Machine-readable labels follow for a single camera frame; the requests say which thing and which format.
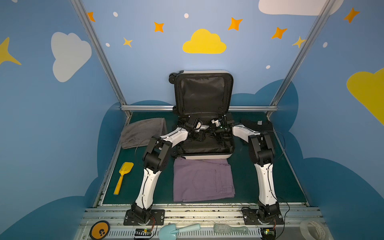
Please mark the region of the black t-shirt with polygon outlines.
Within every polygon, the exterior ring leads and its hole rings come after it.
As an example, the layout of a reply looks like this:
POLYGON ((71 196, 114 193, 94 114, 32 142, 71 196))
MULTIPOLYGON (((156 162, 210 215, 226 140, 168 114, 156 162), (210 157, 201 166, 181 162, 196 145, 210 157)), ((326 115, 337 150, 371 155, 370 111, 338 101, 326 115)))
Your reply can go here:
POLYGON ((273 131, 273 124, 269 120, 251 121, 251 120, 242 119, 241 124, 256 132, 273 131))

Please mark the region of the purple trousers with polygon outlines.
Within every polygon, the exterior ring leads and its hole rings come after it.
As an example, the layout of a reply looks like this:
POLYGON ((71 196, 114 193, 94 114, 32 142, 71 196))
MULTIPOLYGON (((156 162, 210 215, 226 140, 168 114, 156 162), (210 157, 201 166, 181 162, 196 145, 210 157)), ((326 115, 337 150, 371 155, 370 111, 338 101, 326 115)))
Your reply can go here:
POLYGON ((201 202, 234 196, 232 169, 226 159, 175 159, 174 202, 201 202))

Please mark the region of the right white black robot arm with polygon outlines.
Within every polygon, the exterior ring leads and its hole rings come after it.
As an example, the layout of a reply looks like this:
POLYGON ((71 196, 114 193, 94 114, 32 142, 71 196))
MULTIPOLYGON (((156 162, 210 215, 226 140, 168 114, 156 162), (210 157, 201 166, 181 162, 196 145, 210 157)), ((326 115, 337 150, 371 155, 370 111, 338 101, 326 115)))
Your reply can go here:
POLYGON ((272 126, 270 121, 262 120, 241 120, 236 124, 229 113, 210 121, 210 128, 215 137, 222 139, 224 134, 231 134, 248 143, 249 157, 256 168, 259 185, 257 217, 259 222, 265 225, 281 215, 273 179, 276 151, 271 137, 272 126))

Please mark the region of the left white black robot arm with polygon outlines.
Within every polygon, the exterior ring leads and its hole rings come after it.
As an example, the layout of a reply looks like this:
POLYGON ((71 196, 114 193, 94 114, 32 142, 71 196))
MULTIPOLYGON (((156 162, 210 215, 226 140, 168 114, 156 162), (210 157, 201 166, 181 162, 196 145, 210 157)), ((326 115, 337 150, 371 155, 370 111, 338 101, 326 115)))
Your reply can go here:
POLYGON ((131 205, 129 217, 140 225, 152 218, 153 197, 160 174, 166 168, 172 148, 185 141, 189 135, 209 129, 201 120, 188 120, 169 134, 150 138, 143 155, 143 182, 137 199, 131 205))

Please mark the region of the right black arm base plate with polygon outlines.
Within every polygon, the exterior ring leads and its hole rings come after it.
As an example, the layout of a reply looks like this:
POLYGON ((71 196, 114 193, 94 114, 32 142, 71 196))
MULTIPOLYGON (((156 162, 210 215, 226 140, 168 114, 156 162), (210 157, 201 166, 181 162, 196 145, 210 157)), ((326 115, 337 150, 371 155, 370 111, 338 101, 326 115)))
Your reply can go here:
POLYGON ((242 208, 241 209, 245 225, 284 225, 284 218, 281 214, 273 217, 265 217, 259 215, 258 209, 242 208))

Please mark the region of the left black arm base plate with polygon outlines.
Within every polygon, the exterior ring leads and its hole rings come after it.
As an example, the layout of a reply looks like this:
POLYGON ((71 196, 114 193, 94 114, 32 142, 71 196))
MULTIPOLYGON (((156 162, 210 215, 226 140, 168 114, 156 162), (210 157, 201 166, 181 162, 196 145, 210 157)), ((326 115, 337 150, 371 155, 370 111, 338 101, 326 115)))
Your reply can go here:
POLYGON ((124 217, 124 226, 163 226, 165 220, 164 210, 138 211, 127 210, 124 217))

